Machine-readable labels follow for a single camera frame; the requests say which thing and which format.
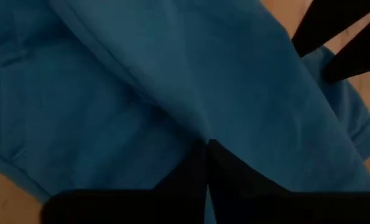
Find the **bright blue garment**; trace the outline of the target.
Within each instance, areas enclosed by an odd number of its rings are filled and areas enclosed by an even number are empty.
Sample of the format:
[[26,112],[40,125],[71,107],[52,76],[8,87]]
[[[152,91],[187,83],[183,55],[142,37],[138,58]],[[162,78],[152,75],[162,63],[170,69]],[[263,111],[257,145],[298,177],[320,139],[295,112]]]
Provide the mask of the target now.
[[335,55],[300,57],[260,0],[0,0],[0,174],[43,204],[150,190],[214,139],[289,191],[368,193],[370,112],[323,79]]

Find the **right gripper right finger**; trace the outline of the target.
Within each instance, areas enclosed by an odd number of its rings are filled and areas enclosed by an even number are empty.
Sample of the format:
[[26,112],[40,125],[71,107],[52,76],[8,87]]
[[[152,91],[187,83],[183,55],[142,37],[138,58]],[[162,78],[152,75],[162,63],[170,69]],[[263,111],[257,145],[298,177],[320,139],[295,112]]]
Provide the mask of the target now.
[[292,192],[212,139],[206,174],[217,224],[370,224],[370,192]]

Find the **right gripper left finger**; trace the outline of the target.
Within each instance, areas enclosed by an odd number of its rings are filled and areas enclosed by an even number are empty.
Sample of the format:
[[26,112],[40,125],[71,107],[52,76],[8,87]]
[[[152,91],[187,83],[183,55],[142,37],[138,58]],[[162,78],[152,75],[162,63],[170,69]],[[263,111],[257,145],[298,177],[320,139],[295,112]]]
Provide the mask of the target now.
[[69,190],[43,205],[41,224],[203,224],[206,145],[195,141],[185,158],[150,190]]

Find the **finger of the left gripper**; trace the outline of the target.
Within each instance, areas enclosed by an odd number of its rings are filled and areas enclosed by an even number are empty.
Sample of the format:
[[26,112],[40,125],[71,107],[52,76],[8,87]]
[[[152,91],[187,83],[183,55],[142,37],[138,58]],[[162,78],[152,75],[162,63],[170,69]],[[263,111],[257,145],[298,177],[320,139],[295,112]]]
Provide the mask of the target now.
[[325,66],[323,79],[333,83],[370,72],[370,23]]
[[292,37],[292,43],[303,57],[369,13],[370,0],[313,0]]

